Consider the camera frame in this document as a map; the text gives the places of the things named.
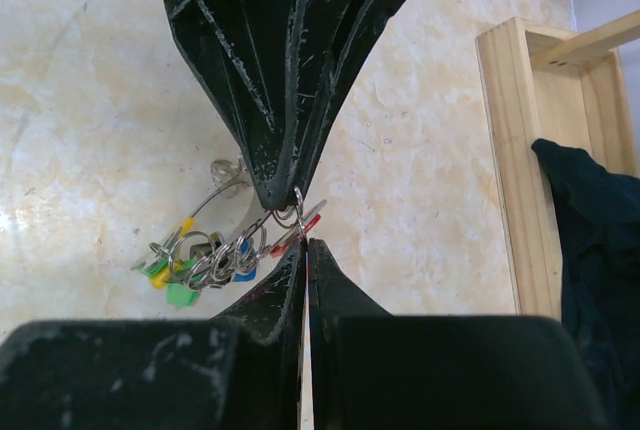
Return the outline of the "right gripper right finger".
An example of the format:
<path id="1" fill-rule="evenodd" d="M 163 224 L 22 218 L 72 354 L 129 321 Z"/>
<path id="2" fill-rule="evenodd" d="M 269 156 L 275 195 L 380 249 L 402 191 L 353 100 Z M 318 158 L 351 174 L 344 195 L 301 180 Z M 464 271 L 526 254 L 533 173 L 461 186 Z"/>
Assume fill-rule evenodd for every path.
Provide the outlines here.
<path id="1" fill-rule="evenodd" d="M 606 429 L 561 325 L 537 316 L 395 316 L 308 246 L 318 429 Z"/>

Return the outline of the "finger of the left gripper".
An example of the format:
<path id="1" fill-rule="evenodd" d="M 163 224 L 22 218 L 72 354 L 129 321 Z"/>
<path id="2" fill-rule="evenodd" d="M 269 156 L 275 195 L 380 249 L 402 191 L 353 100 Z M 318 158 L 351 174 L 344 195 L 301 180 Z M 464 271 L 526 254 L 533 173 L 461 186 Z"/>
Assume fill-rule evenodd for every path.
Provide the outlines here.
<path id="1" fill-rule="evenodd" d="M 308 190 L 328 134 L 387 22 L 406 0 L 293 0 L 289 187 Z"/>
<path id="2" fill-rule="evenodd" d="M 163 0 L 174 43 L 240 147 L 259 200 L 293 200 L 285 146 L 285 43 L 292 0 Z"/>

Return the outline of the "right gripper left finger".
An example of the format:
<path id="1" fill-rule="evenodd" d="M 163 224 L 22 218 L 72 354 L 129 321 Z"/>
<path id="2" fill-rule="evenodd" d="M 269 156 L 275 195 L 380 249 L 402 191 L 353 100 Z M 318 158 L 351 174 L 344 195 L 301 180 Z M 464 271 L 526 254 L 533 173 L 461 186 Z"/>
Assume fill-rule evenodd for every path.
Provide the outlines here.
<path id="1" fill-rule="evenodd" d="M 296 429 L 306 247 L 207 320 L 49 320 L 1 347 L 5 429 Z"/>

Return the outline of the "large keyring with rings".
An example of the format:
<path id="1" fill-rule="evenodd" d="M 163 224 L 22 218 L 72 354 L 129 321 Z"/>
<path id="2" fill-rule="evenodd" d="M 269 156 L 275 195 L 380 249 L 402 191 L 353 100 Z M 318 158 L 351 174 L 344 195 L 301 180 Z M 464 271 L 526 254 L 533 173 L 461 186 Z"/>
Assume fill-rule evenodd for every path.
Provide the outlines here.
<path id="1" fill-rule="evenodd" d="M 284 211 L 267 210 L 253 188 L 243 158 L 215 160 L 210 171 L 214 191 L 165 237 L 151 242 L 148 251 L 131 266 L 153 288 L 163 290 L 174 308 L 194 306 L 205 289 L 219 290 L 255 280 L 261 261 L 273 258 L 269 255 L 273 244 L 294 228 L 300 239 L 306 236 L 305 221 L 321 215 L 327 204 L 323 199 L 308 210 L 300 202 Z M 252 199 L 244 217 L 228 233 L 216 229 L 214 204 L 245 189 Z"/>

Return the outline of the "key with red tag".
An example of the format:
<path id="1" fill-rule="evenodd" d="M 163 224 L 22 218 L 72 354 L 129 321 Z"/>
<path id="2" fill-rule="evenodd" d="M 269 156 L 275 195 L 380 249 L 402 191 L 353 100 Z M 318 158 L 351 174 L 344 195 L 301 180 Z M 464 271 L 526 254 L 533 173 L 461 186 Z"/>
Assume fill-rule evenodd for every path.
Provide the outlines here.
<path id="1" fill-rule="evenodd" d="M 304 225 L 304 234 L 307 235 L 317 225 L 317 223 L 320 220 L 321 220 L 320 214 L 316 214 L 310 219 L 307 219 Z M 290 244 L 295 240 L 299 240 L 299 239 L 300 239 L 300 234 L 296 228 L 289 230 L 279 240 L 277 240 L 273 244 L 269 252 L 269 255 L 273 258 L 282 256 L 286 252 Z"/>

